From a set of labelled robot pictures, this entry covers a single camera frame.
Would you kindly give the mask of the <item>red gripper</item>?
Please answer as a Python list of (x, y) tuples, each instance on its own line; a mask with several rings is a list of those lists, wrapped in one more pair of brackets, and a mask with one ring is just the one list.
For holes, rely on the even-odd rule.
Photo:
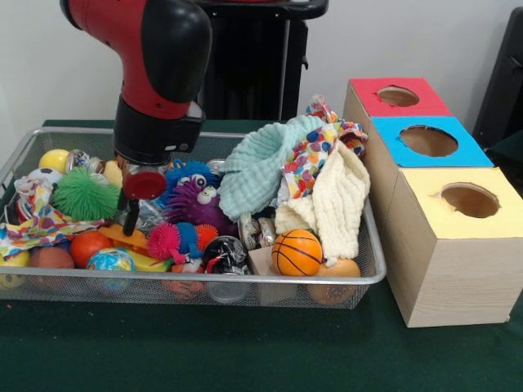
[[(123, 234), (131, 237), (140, 213), (137, 199), (151, 200), (157, 198), (167, 187), (164, 173), (167, 170), (168, 156), (160, 154), (129, 158), (116, 154), (116, 158), (123, 175), (123, 187), (119, 192), (117, 208), (119, 211), (126, 209)], [(130, 199), (127, 207), (126, 197)]]

